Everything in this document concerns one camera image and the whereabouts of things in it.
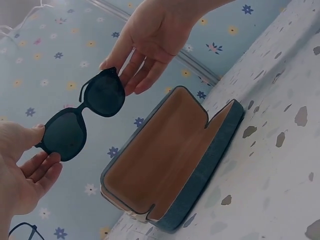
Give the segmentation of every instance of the white flower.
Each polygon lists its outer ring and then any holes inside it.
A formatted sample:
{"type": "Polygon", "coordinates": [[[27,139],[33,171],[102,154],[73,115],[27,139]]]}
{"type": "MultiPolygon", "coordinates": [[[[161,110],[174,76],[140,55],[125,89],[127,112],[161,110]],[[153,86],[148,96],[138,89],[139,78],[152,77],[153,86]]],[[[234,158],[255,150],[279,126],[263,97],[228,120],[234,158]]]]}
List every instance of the white flower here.
{"type": "Polygon", "coordinates": [[[105,20],[105,19],[104,19],[103,17],[99,17],[96,21],[97,21],[98,23],[102,23],[104,20],[105,20]]]}
{"type": "Polygon", "coordinates": [[[23,61],[23,58],[19,57],[17,60],[15,60],[15,63],[20,64],[20,63],[22,63],[22,61],[23,61]]]}
{"type": "Polygon", "coordinates": [[[89,63],[87,62],[87,61],[82,61],[81,63],[80,63],[80,67],[82,67],[82,68],[86,68],[86,67],[88,67],[89,66],[89,63]]]}
{"type": "Polygon", "coordinates": [[[48,80],[48,79],[43,79],[43,80],[41,81],[41,83],[40,83],[40,85],[41,85],[42,87],[47,86],[48,84],[49,84],[49,80],[48,80]]]}
{"type": "Polygon", "coordinates": [[[50,38],[51,38],[51,39],[55,39],[55,38],[57,38],[57,36],[58,36],[58,35],[57,35],[56,33],[52,33],[52,34],[50,35],[50,38]]]}
{"type": "Polygon", "coordinates": [[[87,184],[84,192],[90,196],[91,194],[96,195],[97,190],[98,189],[93,184],[87,184]]]}
{"type": "Polygon", "coordinates": [[[191,44],[186,44],[184,45],[184,49],[187,51],[187,52],[192,52],[194,50],[193,46],[191,46],[191,44]]]}
{"type": "Polygon", "coordinates": [[[50,214],[51,214],[51,212],[49,212],[48,209],[43,208],[43,207],[39,211],[39,216],[42,219],[48,219],[50,214]]]}

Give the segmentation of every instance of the person's right hand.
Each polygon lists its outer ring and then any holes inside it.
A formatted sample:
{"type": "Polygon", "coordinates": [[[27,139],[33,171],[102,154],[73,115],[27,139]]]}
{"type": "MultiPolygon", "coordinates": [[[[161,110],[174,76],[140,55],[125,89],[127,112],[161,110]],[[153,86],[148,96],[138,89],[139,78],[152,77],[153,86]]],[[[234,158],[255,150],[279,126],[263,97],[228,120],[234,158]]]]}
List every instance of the person's right hand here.
{"type": "Polygon", "coordinates": [[[119,71],[134,49],[120,75],[127,96],[149,89],[185,45],[196,21],[179,8],[180,4],[172,5],[170,0],[144,0],[101,63],[101,70],[116,67],[119,71]]]}

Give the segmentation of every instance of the finger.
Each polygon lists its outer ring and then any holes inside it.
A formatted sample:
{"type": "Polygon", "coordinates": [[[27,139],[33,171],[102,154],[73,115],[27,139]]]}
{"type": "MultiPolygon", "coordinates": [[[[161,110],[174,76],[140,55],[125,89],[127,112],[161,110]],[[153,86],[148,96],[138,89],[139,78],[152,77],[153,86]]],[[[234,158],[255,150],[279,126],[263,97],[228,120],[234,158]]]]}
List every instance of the finger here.
{"type": "Polygon", "coordinates": [[[23,172],[26,178],[29,178],[44,162],[44,160],[48,157],[48,154],[44,151],[39,152],[34,155],[30,160],[26,161],[21,167],[21,171],[23,172]]]}
{"type": "Polygon", "coordinates": [[[35,183],[34,187],[38,193],[39,199],[42,198],[57,181],[62,170],[60,162],[53,164],[45,175],[35,183]]]}
{"type": "Polygon", "coordinates": [[[141,64],[144,62],[146,56],[141,54],[139,51],[135,50],[130,58],[129,63],[124,68],[120,75],[121,82],[125,87],[130,79],[134,77],[134,75],[139,70],[141,64]]]}
{"type": "Polygon", "coordinates": [[[132,94],[137,85],[147,77],[149,71],[151,70],[152,66],[154,65],[155,60],[151,58],[146,58],[144,61],[143,66],[141,69],[137,72],[137,74],[127,83],[125,86],[125,95],[128,96],[132,94]]]}
{"type": "Polygon", "coordinates": [[[126,26],[124,26],[118,40],[116,41],[113,49],[109,56],[100,64],[100,69],[108,69],[115,67],[116,70],[119,70],[124,65],[129,54],[133,49],[133,41],[129,34],[129,31],[126,31],[126,26]]]}
{"type": "Polygon", "coordinates": [[[167,66],[168,64],[156,61],[148,75],[135,87],[134,93],[141,94],[151,88],[151,86],[160,78],[167,66]]]}
{"type": "Polygon", "coordinates": [[[34,173],[29,177],[34,183],[42,179],[47,171],[54,165],[59,163],[61,160],[60,155],[56,152],[50,154],[43,163],[34,171],[34,173]]]}

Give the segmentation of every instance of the yellow flower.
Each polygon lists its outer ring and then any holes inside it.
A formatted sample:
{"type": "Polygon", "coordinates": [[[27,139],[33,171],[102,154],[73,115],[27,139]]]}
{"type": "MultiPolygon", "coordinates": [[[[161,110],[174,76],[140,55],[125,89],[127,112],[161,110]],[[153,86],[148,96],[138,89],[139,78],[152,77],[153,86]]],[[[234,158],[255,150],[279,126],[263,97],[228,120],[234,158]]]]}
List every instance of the yellow flower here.
{"type": "Polygon", "coordinates": [[[189,70],[187,70],[187,69],[182,69],[182,70],[181,70],[181,74],[182,74],[182,76],[185,77],[185,78],[188,78],[188,77],[190,77],[190,75],[191,75],[191,73],[190,73],[189,70]]]}
{"type": "Polygon", "coordinates": [[[15,88],[19,87],[22,84],[22,80],[21,79],[17,79],[14,81],[13,86],[15,88]]]}
{"type": "Polygon", "coordinates": [[[207,19],[205,19],[205,18],[201,18],[201,19],[200,19],[200,24],[201,24],[201,25],[204,26],[204,25],[207,25],[207,23],[208,23],[207,19]]]}
{"type": "Polygon", "coordinates": [[[39,60],[41,57],[42,57],[42,54],[41,54],[41,53],[36,53],[35,55],[33,55],[33,58],[34,58],[35,60],[39,60]]]}
{"type": "Polygon", "coordinates": [[[19,45],[20,47],[24,47],[26,44],[27,44],[26,41],[21,41],[21,42],[19,42],[18,45],[19,45]]]}
{"type": "Polygon", "coordinates": [[[77,84],[74,81],[69,81],[67,83],[66,89],[71,91],[71,90],[75,90],[77,88],[77,84]]]}
{"type": "Polygon", "coordinates": [[[236,26],[229,26],[228,32],[230,35],[237,35],[238,34],[238,28],[236,26]]]}
{"type": "Polygon", "coordinates": [[[86,43],[86,46],[87,46],[87,47],[95,47],[95,46],[96,46],[96,42],[95,42],[95,41],[88,41],[88,42],[86,43]]]}
{"type": "Polygon", "coordinates": [[[76,34],[77,32],[79,32],[79,28],[72,28],[71,29],[71,33],[76,34]]]}
{"type": "Polygon", "coordinates": [[[110,232],[110,228],[107,226],[100,228],[100,239],[101,240],[105,239],[105,237],[108,235],[109,232],[110,232]]]}
{"type": "Polygon", "coordinates": [[[171,90],[172,90],[172,87],[166,87],[164,92],[167,94],[167,93],[169,93],[171,90]]]}

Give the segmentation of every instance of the sunglasses lens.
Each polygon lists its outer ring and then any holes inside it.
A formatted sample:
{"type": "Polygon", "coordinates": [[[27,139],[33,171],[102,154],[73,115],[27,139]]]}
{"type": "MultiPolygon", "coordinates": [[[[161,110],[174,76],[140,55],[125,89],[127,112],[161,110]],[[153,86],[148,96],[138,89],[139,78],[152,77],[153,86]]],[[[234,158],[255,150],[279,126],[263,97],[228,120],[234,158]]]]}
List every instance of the sunglasses lens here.
{"type": "Polygon", "coordinates": [[[59,153],[61,161],[75,157],[83,148],[86,130],[79,126],[77,115],[67,112],[46,127],[43,144],[52,153],[59,153]]]}
{"type": "Polygon", "coordinates": [[[118,77],[101,74],[88,86],[84,97],[90,109],[104,117],[117,114],[125,102],[125,90],[118,77]]]}

